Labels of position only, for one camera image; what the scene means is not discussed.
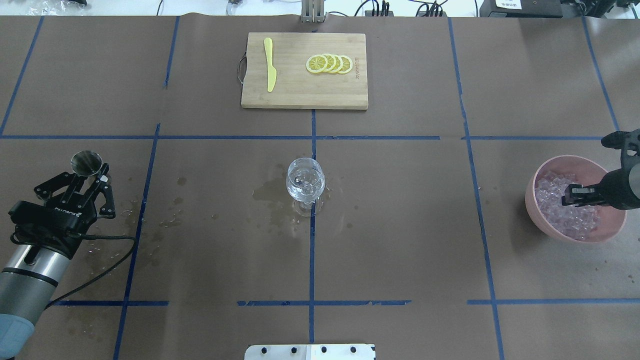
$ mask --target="glass of water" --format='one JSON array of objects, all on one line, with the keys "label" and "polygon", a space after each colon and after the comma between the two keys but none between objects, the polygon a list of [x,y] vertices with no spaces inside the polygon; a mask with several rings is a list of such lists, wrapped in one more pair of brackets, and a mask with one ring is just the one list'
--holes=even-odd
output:
[{"label": "glass of water", "polygon": [[287,170],[287,191],[300,215],[310,217],[314,203],[318,212],[321,202],[317,200],[324,191],[324,173],[320,164],[312,158],[295,159]]}]

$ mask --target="knife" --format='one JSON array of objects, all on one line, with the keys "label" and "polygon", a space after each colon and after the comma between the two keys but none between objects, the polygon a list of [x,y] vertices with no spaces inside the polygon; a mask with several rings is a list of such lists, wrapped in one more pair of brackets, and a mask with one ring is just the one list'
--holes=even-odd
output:
[{"label": "knife", "polygon": [[267,54],[267,91],[272,92],[278,72],[273,67],[273,40],[264,38],[264,52]]}]

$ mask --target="ice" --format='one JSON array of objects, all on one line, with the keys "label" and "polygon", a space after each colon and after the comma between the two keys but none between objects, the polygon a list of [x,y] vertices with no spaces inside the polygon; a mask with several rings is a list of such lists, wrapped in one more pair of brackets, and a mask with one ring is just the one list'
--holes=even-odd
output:
[{"label": "ice", "polygon": [[600,206],[562,206],[566,187],[575,183],[575,174],[547,172],[536,185],[536,201],[542,215],[559,232],[576,240],[585,240],[600,223]]}]

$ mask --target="plastic bag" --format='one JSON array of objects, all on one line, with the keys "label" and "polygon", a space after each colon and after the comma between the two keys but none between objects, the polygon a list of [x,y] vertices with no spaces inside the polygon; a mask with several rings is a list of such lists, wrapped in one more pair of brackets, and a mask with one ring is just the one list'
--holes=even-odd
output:
[{"label": "plastic bag", "polygon": [[26,15],[72,15],[84,16],[85,5],[69,0],[33,1]]}]

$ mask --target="white bracket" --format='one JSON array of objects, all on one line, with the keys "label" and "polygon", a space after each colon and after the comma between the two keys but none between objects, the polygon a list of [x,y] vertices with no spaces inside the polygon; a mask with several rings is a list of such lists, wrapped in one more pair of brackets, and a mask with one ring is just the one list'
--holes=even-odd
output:
[{"label": "white bracket", "polygon": [[376,360],[370,344],[253,345],[244,360]]},{"label": "white bracket", "polygon": [[324,22],[324,0],[302,0],[302,22]]}]

